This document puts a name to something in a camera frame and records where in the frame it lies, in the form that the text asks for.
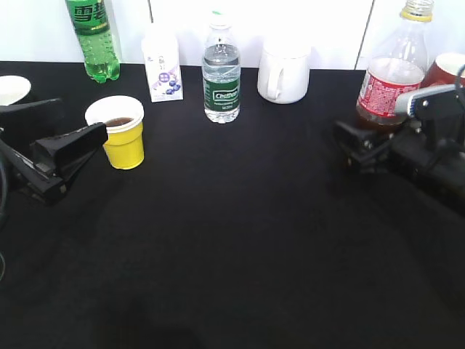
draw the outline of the paper cup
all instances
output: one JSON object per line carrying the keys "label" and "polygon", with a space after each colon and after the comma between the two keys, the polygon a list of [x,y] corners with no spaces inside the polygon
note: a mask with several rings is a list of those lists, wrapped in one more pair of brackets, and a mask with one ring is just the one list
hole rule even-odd
{"label": "paper cup", "polygon": [[31,91],[31,83],[22,76],[0,76],[0,105],[11,105],[22,101]]}
{"label": "paper cup", "polygon": [[[465,55],[460,53],[443,53],[437,56],[421,83],[421,87],[454,84],[459,69],[465,64]],[[465,84],[465,73],[461,77]]]}
{"label": "paper cup", "polygon": [[[114,168],[133,169],[144,161],[143,118],[142,103],[128,96],[106,97],[93,103],[87,109],[88,125],[97,122],[107,124],[108,141],[103,148]],[[108,126],[116,119],[131,119],[131,121],[121,126]]]}

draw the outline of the plastic bottle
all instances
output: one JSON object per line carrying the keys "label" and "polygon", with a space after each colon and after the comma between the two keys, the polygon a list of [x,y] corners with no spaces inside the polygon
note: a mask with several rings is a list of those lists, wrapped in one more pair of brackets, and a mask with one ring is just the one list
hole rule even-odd
{"label": "plastic bottle", "polygon": [[357,100],[357,112],[369,127],[404,122],[395,115],[397,97],[420,87],[428,68],[424,30],[432,21],[433,0],[407,0],[400,27],[371,60]]}
{"label": "plastic bottle", "polygon": [[104,0],[66,0],[74,30],[84,53],[87,75],[98,83],[119,77]]}
{"label": "plastic bottle", "polygon": [[213,11],[203,55],[205,114],[213,122],[234,121],[240,110],[240,53],[227,16]]}

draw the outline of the red bottle label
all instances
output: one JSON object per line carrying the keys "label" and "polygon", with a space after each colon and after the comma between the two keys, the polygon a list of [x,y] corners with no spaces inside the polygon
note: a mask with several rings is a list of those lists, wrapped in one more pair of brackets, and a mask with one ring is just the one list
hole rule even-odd
{"label": "red bottle label", "polygon": [[413,85],[391,84],[376,78],[367,71],[358,102],[373,115],[381,118],[393,118],[395,117],[397,97],[402,93],[419,89],[420,83]]}

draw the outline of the yellow cup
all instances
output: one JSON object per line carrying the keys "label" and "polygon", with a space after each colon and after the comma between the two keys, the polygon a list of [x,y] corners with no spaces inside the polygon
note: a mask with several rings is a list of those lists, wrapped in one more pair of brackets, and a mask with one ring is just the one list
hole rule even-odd
{"label": "yellow cup", "polygon": [[143,118],[141,102],[128,96],[106,97],[87,109],[87,124],[107,124],[108,141],[103,148],[116,169],[133,169],[144,161]]}

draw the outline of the green plastic bottle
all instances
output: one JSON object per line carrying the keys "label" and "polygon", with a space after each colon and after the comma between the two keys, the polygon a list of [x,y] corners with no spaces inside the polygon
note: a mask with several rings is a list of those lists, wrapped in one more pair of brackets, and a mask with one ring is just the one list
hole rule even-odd
{"label": "green plastic bottle", "polygon": [[119,77],[104,0],[66,0],[74,30],[84,53],[87,75],[103,84]]}

